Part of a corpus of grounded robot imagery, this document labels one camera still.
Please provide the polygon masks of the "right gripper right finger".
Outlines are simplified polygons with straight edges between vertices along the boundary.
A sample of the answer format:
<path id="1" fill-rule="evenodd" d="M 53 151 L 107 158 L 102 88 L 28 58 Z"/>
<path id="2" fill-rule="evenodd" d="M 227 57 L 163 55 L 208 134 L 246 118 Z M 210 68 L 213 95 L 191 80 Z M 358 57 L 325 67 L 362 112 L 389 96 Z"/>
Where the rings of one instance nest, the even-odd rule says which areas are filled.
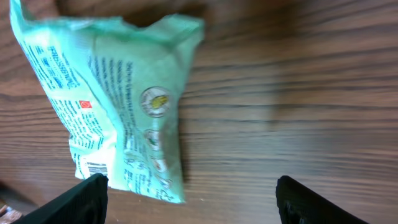
<path id="1" fill-rule="evenodd" d="M 287 175 L 275 194 L 282 224 L 367 224 Z"/>

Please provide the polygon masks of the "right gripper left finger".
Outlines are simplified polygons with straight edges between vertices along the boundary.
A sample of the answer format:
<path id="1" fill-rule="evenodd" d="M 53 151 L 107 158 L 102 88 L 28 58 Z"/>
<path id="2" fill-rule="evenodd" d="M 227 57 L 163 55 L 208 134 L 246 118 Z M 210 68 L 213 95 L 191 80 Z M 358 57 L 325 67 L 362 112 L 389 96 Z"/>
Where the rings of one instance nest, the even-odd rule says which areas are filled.
<path id="1" fill-rule="evenodd" d="M 108 178 L 94 174 L 15 224 L 104 224 Z"/>

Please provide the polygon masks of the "teal tissue pack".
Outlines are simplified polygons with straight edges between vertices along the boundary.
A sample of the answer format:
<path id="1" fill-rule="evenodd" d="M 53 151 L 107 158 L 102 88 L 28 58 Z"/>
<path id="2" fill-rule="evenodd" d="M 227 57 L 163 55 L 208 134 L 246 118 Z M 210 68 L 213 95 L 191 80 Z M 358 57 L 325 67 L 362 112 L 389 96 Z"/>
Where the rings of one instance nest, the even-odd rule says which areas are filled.
<path id="1" fill-rule="evenodd" d="M 203 20 L 172 14 L 149 27 L 121 17 L 35 19 L 11 0 L 12 31 L 62 124 L 75 175 L 184 203 L 178 101 Z"/>

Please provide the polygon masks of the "snack packet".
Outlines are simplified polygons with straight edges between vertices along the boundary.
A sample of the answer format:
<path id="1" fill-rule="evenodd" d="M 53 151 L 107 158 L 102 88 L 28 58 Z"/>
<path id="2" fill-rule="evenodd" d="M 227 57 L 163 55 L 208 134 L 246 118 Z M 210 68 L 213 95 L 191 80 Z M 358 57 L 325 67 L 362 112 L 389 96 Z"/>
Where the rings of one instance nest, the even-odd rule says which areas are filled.
<path id="1" fill-rule="evenodd" d="M 21 219 L 23 214 L 8 205 L 1 207 L 0 224 L 11 224 Z"/>

